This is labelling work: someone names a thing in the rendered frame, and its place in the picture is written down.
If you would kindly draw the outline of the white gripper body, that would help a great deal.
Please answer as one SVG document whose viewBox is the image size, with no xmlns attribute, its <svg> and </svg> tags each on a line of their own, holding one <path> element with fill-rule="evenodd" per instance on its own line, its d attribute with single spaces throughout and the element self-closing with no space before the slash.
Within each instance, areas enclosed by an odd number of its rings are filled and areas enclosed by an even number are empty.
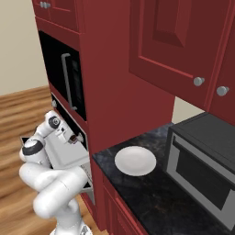
<svg viewBox="0 0 235 235">
<path fill-rule="evenodd" d="M 56 137 L 63 143 L 73 143 L 73 132 L 70 129 L 60 128 L 55 131 Z"/>
</svg>

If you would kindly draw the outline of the grey oven door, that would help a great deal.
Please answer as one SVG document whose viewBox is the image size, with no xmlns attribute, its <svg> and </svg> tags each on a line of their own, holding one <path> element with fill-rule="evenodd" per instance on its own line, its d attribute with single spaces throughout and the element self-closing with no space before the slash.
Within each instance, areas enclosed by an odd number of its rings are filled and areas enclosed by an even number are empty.
<svg viewBox="0 0 235 235">
<path fill-rule="evenodd" d="M 25 162 L 36 162 L 38 164 L 52 167 L 53 169 L 67 169 L 79 165 L 84 169 L 90 168 L 89 153 L 81 144 L 63 143 L 54 133 L 45 138 L 45 147 L 38 153 L 24 156 L 20 153 Z"/>
</svg>

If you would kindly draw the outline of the white round plate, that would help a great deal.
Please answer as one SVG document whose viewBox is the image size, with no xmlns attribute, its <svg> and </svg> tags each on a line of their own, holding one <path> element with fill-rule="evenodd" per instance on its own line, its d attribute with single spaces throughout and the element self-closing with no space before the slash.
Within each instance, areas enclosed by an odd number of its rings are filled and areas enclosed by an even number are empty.
<svg viewBox="0 0 235 235">
<path fill-rule="evenodd" d="M 155 155 L 141 146 L 123 148 L 115 156 L 116 167 L 130 176 L 143 176 L 151 173 L 156 164 Z"/>
</svg>

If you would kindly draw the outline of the red small cupboard door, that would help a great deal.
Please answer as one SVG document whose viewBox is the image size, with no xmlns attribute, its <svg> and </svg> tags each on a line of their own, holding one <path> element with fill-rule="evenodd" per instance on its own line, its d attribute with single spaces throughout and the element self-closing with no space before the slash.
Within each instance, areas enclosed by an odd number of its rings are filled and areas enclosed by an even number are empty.
<svg viewBox="0 0 235 235">
<path fill-rule="evenodd" d="M 40 2 L 50 3 L 49 8 L 40 7 Z M 75 0 L 32 0 L 35 15 L 59 26 L 79 31 Z"/>
</svg>

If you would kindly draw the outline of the black and silver toaster oven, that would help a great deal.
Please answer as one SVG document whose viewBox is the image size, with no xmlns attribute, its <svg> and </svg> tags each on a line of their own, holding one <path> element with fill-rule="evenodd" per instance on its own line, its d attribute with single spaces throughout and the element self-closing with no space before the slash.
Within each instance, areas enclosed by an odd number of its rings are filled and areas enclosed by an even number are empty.
<svg viewBox="0 0 235 235">
<path fill-rule="evenodd" d="M 208 112 L 172 125 L 162 168 L 235 235 L 235 126 Z"/>
</svg>

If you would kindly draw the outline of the red tall cabinet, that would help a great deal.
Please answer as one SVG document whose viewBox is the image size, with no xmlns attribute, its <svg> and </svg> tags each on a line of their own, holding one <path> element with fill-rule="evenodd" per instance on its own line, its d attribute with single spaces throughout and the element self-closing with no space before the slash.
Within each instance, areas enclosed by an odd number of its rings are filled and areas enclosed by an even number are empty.
<svg viewBox="0 0 235 235">
<path fill-rule="evenodd" d="M 174 98 L 129 72 L 130 0 L 75 0 L 79 31 L 35 15 L 38 31 L 78 50 L 86 120 L 50 90 L 87 135 L 95 154 L 171 121 Z"/>
</svg>

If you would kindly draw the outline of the black built-in microwave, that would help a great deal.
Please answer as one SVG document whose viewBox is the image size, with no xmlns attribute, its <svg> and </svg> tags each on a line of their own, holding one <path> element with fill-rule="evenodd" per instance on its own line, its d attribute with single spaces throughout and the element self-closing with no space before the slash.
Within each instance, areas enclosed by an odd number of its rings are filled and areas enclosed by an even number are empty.
<svg viewBox="0 0 235 235">
<path fill-rule="evenodd" d="M 67 100 L 67 102 L 68 97 L 66 93 L 61 56 L 63 53 L 70 53 L 71 57 L 66 59 L 66 63 L 69 74 L 71 98 L 73 105 L 77 107 L 77 110 L 74 111 L 76 111 L 83 120 L 86 120 L 79 51 L 60 42 L 41 30 L 39 31 L 39 41 L 49 82 Z"/>
</svg>

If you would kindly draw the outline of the red base cupboards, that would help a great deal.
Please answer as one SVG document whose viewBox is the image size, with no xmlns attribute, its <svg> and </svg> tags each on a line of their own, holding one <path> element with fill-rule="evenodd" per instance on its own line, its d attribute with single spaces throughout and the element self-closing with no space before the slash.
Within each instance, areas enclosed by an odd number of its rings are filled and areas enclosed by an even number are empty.
<svg viewBox="0 0 235 235">
<path fill-rule="evenodd" d="M 103 184 L 109 235 L 149 235 L 105 176 Z"/>
</svg>

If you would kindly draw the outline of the red wall cupboard door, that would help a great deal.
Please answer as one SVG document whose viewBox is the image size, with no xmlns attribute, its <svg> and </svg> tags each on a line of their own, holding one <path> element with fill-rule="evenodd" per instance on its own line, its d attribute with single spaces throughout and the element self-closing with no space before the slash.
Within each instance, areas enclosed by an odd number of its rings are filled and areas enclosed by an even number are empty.
<svg viewBox="0 0 235 235">
<path fill-rule="evenodd" d="M 220 86 L 229 88 L 226 95 L 217 94 Z M 209 112 L 235 126 L 235 17 Z"/>
<path fill-rule="evenodd" d="M 129 70 L 208 110 L 234 17 L 235 0 L 130 0 Z"/>
</svg>

